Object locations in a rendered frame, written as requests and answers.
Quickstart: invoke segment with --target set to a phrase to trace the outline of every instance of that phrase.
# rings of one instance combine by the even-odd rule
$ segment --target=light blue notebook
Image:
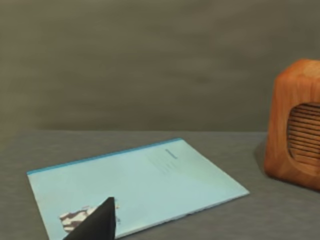
[[[181,138],[27,175],[50,240],[62,240],[108,197],[120,238],[249,194]]]

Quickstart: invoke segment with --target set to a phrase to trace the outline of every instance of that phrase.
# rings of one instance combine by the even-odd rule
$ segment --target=blue strip
[[[44,168],[40,168],[40,169],[35,169],[35,170],[28,171],[26,174],[27,175],[31,175],[31,174],[35,174],[35,173],[40,173],[40,172],[52,170],[52,169],[63,168],[63,167],[74,165],[74,164],[81,164],[81,163],[84,163],[84,162],[97,160],[97,159],[101,159],[101,158],[106,158],[106,157],[111,157],[111,156],[114,156],[114,155],[125,154],[125,153],[129,153],[129,152],[133,152],[133,151],[152,148],[152,147],[155,147],[155,146],[168,144],[168,143],[172,143],[172,142],[176,142],[176,141],[180,141],[180,140],[183,140],[183,139],[180,138],[180,137],[179,138],[174,138],[174,139],[170,139],[170,140],[167,140],[167,141],[156,142],[156,143],[152,143],[152,144],[149,144],[149,145],[139,146],[139,147],[135,147],[135,148],[127,149],[127,150],[111,152],[111,153],[107,153],[107,154],[104,154],[104,155],[93,156],[93,157],[89,157],[89,158],[85,158],[85,159],[81,159],[81,160],[76,160],[76,161],[66,162],[66,163],[62,163],[62,164],[58,164],[58,165],[54,165],[54,166],[48,166],[48,167],[44,167]]]

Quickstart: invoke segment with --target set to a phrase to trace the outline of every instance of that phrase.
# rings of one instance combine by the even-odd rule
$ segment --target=wood grain
[[[301,59],[276,78],[264,170],[320,191],[320,61]]]

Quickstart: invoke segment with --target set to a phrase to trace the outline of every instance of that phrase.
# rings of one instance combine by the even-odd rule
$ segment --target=tabletop
[[[267,177],[264,132],[31,131],[0,153],[0,239],[48,239],[27,171],[183,138],[250,195],[123,240],[301,240],[320,236],[319,193]]]

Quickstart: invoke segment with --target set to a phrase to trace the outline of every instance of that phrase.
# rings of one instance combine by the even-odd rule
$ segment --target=slatted grille
[[[320,161],[320,103],[294,107],[288,119],[287,133],[293,158]]]

